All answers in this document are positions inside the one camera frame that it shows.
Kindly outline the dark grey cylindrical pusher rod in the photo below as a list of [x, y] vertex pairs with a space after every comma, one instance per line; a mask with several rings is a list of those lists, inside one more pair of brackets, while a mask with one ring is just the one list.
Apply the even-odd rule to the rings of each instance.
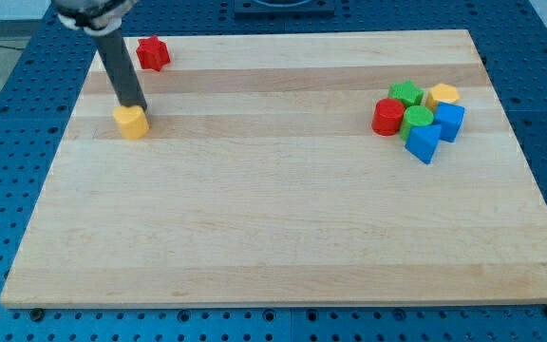
[[137, 105], [147, 109], [147, 102], [130, 54], [119, 28], [93, 37], [110, 84], [123, 106]]

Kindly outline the grey white robot end mount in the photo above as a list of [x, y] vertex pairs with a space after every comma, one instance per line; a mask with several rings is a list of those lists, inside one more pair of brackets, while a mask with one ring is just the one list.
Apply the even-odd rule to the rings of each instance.
[[51, 0], [65, 27], [91, 36], [105, 36], [119, 29], [123, 17], [138, 3], [139, 0]]

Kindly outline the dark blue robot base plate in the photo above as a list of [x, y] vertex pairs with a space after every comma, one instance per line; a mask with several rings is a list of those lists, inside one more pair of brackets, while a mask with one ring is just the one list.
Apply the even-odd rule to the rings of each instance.
[[334, 14], [335, 0], [233, 0], [235, 16]]

